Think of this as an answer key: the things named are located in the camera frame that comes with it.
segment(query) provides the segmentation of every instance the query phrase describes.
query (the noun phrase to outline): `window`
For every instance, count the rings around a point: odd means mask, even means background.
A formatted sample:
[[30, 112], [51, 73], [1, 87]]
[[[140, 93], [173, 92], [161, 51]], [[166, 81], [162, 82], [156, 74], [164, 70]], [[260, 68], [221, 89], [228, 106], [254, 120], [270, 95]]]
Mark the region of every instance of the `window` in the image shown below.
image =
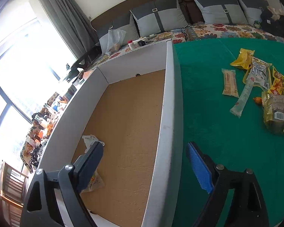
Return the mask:
[[0, 163], [16, 169], [32, 114], [76, 61], [39, 0], [15, 0], [0, 14]]

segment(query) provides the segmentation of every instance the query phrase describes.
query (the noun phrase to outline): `metal screw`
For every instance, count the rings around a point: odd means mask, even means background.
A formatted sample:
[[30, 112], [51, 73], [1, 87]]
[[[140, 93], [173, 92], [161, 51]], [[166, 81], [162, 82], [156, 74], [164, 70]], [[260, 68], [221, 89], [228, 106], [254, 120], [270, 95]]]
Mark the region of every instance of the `metal screw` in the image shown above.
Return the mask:
[[225, 168], [222, 164], [217, 164], [216, 167], [218, 170], [224, 170]]
[[248, 174], [253, 174], [254, 172], [253, 172], [253, 170], [252, 169], [246, 169], [246, 172], [248, 173]]
[[70, 171], [71, 169], [73, 169], [73, 165], [67, 164], [64, 168], [65, 168], [65, 170]]
[[38, 170], [36, 171], [36, 174], [39, 175], [39, 174], [41, 174], [42, 172], [43, 172], [43, 169], [38, 169]]

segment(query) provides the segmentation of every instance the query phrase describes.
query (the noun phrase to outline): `gray curtain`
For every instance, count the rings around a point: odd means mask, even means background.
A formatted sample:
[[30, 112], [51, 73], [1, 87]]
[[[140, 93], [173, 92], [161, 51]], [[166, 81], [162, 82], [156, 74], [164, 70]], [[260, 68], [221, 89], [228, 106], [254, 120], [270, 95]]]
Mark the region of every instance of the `gray curtain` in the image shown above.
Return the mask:
[[40, 2], [77, 58], [98, 42], [89, 20], [75, 0], [40, 0]]

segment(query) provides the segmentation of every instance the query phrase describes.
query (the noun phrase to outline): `wooden chair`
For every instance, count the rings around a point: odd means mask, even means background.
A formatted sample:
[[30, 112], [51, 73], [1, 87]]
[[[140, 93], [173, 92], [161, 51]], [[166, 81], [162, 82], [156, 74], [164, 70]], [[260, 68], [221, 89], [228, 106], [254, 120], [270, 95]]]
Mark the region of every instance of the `wooden chair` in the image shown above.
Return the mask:
[[20, 225], [28, 176], [3, 162], [0, 172], [0, 211], [11, 227]]

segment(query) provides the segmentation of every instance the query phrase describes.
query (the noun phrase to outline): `gray pillow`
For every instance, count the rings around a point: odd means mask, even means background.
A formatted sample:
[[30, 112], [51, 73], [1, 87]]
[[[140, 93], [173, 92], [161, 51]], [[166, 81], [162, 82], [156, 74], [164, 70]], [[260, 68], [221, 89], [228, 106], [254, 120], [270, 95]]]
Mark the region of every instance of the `gray pillow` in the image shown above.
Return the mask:
[[187, 26], [178, 0], [155, 0], [131, 9], [141, 37]]
[[269, 5], [266, 0], [238, 0], [249, 25], [261, 22], [261, 13]]
[[244, 24], [247, 20], [238, 0], [194, 0], [205, 24]]
[[127, 42], [130, 40], [134, 41], [139, 39], [133, 15], [131, 14], [130, 11], [128, 11], [128, 13], [119, 16], [118, 18], [114, 19], [112, 22], [107, 23], [106, 25], [104, 25], [103, 27], [97, 30], [99, 42], [102, 49], [102, 54], [105, 54], [107, 50], [109, 29], [120, 29], [126, 31], [122, 46], [126, 45]]

